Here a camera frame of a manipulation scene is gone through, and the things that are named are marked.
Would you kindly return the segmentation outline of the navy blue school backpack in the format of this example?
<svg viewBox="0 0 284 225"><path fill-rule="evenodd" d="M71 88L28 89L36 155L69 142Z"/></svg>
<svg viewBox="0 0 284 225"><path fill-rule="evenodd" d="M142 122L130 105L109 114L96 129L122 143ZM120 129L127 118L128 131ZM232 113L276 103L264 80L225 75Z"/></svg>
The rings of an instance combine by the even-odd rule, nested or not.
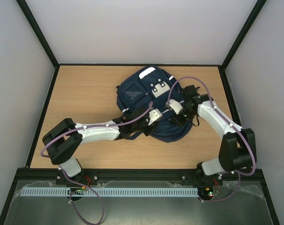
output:
<svg viewBox="0 0 284 225"><path fill-rule="evenodd" d="M117 106L124 114L130 114L136 109L147 109L149 102L153 102L152 107L158 109L162 117L150 136L165 143L176 142L194 125L189 121L180 127L171 121L175 112L166 107L171 88L171 99L186 106L182 87L176 81L174 76L157 66L143 67L116 87Z"/></svg>

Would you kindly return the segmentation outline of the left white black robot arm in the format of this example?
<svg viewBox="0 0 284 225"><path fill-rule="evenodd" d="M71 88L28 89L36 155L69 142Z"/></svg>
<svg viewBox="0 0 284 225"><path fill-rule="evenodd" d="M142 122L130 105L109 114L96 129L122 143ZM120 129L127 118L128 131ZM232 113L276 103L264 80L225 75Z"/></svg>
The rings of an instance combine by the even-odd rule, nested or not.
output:
<svg viewBox="0 0 284 225"><path fill-rule="evenodd" d="M81 144L102 140L133 140L140 134L149 136L162 117L158 109L141 108L105 123L81 124L66 118L42 139L44 148L40 155L58 165L67 176L81 173L82 167L73 154Z"/></svg>

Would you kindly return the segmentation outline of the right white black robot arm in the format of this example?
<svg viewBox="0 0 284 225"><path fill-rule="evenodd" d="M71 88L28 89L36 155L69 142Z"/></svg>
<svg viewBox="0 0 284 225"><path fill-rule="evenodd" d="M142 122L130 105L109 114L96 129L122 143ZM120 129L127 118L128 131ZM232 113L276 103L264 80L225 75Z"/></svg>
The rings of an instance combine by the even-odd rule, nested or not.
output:
<svg viewBox="0 0 284 225"><path fill-rule="evenodd" d="M183 126L193 119L203 118L221 138L218 156L196 166L197 180L205 184L213 175L222 176L231 172L242 174L242 168L251 168L245 175L252 175L256 165L254 131L232 121L220 110L210 94L200 95L195 86L185 87L182 94L185 105L172 98L167 100L167 105L175 112L172 122Z"/></svg>

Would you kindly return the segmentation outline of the black enclosure frame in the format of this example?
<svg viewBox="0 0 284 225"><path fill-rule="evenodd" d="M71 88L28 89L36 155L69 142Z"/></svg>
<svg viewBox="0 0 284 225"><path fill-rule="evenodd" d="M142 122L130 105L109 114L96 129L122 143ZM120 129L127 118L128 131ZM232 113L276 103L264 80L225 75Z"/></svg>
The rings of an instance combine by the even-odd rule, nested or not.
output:
<svg viewBox="0 0 284 225"><path fill-rule="evenodd" d="M258 0L252 11L250 12L246 22L244 23L241 31L239 32L236 40L234 41L234 44L232 45L231 49L229 50L229 53L227 54L224 62L221 65L218 65L218 71L220 74L220 78L223 84L223 89L225 91L226 99L229 105L229 109L231 112L231 115L233 117L233 120L240 124L240 115L238 112L238 108L236 106L236 103L234 102L234 96L233 96L233 91L230 87L230 83L228 81L228 78L226 76L226 68L230 64L232 58L234 57L236 51L240 47L241 43L243 42L245 36L251 29L253 23L255 22L257 16L263 9L265 5L264 0ZM55 82L57 79L57 75L59 72L59 68L62 67L62 64L59 64L58 61L56 60L44 34L42 33L42 30L40 29L32 11L30 10L28 4L24 0L19 0L17 1L17 4L19 8L21 9L22 13L24 14L25 18L29 22L32 30L34 31L35 35L37 36L40 44L42 45L43 49L45 50L47 56L49 57L51 63L53 64L55 71L52 76L52 81L49 87L49 90L47 92L46 100L41 112L41 116L39 119L39 123L35 132L35 136L32 142L32 145L30 147L30 151L28 154L28 158L25 164L25 167L19 168L16 171L16 175L14 177L13 183L11 185L11 188L9 190L9 193L7 195L7 199L5 201L3 210L0 215L0 225L3 225L8 218L8 212L9 208L11 206L11 202L13 201L13 193L16 190L16 185L18 181L20 180L30 180L31 178L34 178L36 180L41 179L41 180L48 180L52 175L54 175L55 170L54 169L31 169L30 164L32 162L33 156L34 156L34 147L37 145L37 140L38 140L38 135L40 134L40 131L42 129L42 123L45 119L46 115L46 110L50 102L50 98L52 95L53 88L55 86ZM107 177L107 178L116 178L117 174L123 174L123 175L129 175L129 174L137 174L137 179L141 180L142 179L142 174L144 175L145 178L152 178L152 179L158 179L160 181L167 180L168 178L172 181L179 180L179 173L182 171L182 169L100 169L99 172L101 173L102 177ZM254 173L253 177L243 177L243 181L259 181L263 190L263 194L266 197L267 201L267 207L269 210L269 214L271 216L273 224L277 225L279 224L279 220L276 214L276 210L274 208L268 186L263 174L262 169L257 169L256 172Z"/></svg>

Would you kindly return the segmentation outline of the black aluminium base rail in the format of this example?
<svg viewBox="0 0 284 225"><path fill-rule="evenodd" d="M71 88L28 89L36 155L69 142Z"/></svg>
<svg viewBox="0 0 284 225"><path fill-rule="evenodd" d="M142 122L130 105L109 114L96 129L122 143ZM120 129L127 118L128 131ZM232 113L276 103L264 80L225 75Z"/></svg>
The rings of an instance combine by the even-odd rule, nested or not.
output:
<svg viewBox="0 0 284 225"><path fill-rule="evenodd" d="M167 181L184 186L213 186L223 181L237 180L237 174L211 175L198 178L195 169L82 169L71 180L96 185L109 181ZM14 181L18 180L54 180L56 184L70 186L71 183L59 169L19 168Z"/></svg>

